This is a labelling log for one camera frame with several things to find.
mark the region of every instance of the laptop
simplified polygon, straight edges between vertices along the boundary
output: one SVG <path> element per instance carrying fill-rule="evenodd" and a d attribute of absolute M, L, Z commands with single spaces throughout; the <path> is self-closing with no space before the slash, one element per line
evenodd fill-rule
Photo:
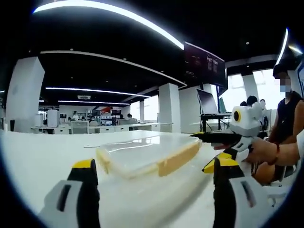
<path fill-rule="evenodd" d="M 199 95 L 200 106 L 203 114 L 229 116 L 231 113 L 219 113 L 213 95 L 201 89 L 196 89 Z"/>

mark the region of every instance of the white robot device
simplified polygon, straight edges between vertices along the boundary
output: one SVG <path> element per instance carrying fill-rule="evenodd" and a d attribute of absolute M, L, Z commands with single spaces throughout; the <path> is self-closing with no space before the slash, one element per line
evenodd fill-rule
<path fill-rule="evenodd" d="M 252 107 L 234 107 L 229 133 L 239 135 L 240 140 L 202 170 L 214 173 L 214 227 L 222 227 L 223 224 L 232 228 L 261 227 L 279 205 L 277 200 L 283 199 L 289 191 L 289 186 L 261 186 L 251 176 L 251 164 L 244 161 L 260 131 L 261 115 L 259 103 Z"/>

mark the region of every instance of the window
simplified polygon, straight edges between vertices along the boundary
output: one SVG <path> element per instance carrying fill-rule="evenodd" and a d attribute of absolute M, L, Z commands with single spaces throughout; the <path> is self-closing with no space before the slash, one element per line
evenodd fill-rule
<path fill-rule="evenodd" d="M 285 97 L 280 93 L 280 84 L 272 76 L 272 69 L 253 72 L 259 99 L 265 99 L 266 109 L 277 109 L 279 102 Z"/>
<path fill-rule="evenodd" d="M 141 119 L 141 114 L 140 114 L 140 110 L 139 110 L 139 101 L 132 103 L 130 105 L 130 114 L 132 115 L 132 118 Z"/>
<path fill-rule="evenodd" d="M 217 91 L 215 85 L 211 85 L 211 91 L 215 103 L 218 105 Z M 241 102 L 247 100 L 242 75 L 228 76 L 228 90 L 224 92 L 222 98 L 227 112 L 232 112 L 233 107 L 238 106 Z"/>
<path fill-rule="evenodd" d="M 159 112 L 158 95 L 147 98 L 143 101 L 144 120 L 157 120 Z"/>

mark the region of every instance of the led light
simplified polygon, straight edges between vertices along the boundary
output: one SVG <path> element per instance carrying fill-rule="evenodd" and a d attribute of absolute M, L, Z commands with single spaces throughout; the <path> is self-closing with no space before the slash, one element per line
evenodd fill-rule
<path fill-rule="evenodd" d="M 123 92 L 115 92 L 115 91 L 106 91 L 106 90 L 97 90 L 97 89 L 76 89 L 76 88 L 57 88 L 57 87 L 46 87 L 46 89 L 50 90 L 73 90 L 73 91 L 87 91 L 87 92 L 99 92 L 99 93 L 109 93 L 109 94 L 121 94 L 121 95 L 130 95 L 130 96 L 141 96 L 141 97 L 150 97 L 140 94 L 130 94 Z"/>
<path fill-rule="evenodd" d="M 118 13 L 120 15 L 123 15 L 125 17 L 131 18 L 133 20 L 136 20 L 139 23 L 144 24 L 145 26 L 153 29 L 154 31 L 158 32 L 162 36 L 166 37 L 168 40 L 170 40 L 173 44 L 178 46 L 180 49 L 184 49 L 184 46 L 182 43 L 180 43 L 176 38 L 174 38 L 172 35 L 170 35 L 168 32 L 163 30 L 162 28 L 158 27 L 157 25 L 153 24 L 152 22 L 148 21 L 147 19 L 138 16 L 135 13 L 132 13 L 130 11 L 124 10 L 122 8 L 112 6 L 105 3 L 95 2 L 95 1 L 88 1 L 88 0 L 64 0 L 64 1 L 56 1 L 51 2 L 49 4 L 39 6 L 33 13 L 37 13 L 39 11 L 53 9 L 53 8 L 59 8 L 59 7 L 65 7 L 65 6 L 80 6 L 80 7 L 91 7 L 91 8 L 97 8 L 101 10 L 107 10 L 111 11 L 113 13 Z"/>
<path fill-rule="evenodd" d="M 66 103 L 91 103 L 91 104 L 107 104 L 107 105 L 130 105 L 127 103 L 112 103 L 112 102 L 98 102 L 98 101 L 58 101 Z"/>
<path fill-rule="evenodd" d="M 293 46 L 291 46 L 291 45 L 289 45 L 288 47 L 289 47 L 290 49 L 292 49 L 293 51 L 299 53 L 300 55 L 303 54 L 303 52 L 300 51 L 300 49 L 298 49 L 298 48 L 296 48 L 296 47 L 293 47 Z"/>
<path fill-rule="evenodd" d="M 284 37 L 282 49 L 281 49 L 279 58 L 278 58 L 277 61 L 276 61 L 276 65 L 279 64 L 280 61 L 281 61 L 281 58 L 282 58 L 282 56 L 283 56 L 283 53 L 284 53 L 284 50 L 285 50 L 285 47 L 286 47 L 287 39 L 288 39 L 288 29 L 286 29 L 286 31 L 285 31 L 285 37 Z"/>

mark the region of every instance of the office chair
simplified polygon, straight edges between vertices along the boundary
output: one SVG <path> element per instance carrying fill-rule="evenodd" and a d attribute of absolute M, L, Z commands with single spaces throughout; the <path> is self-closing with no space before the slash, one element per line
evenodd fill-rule
<path fill-rule="evenodd" d="M 71 121 L 72 134 L 89 134 L 88 121 Z"/>

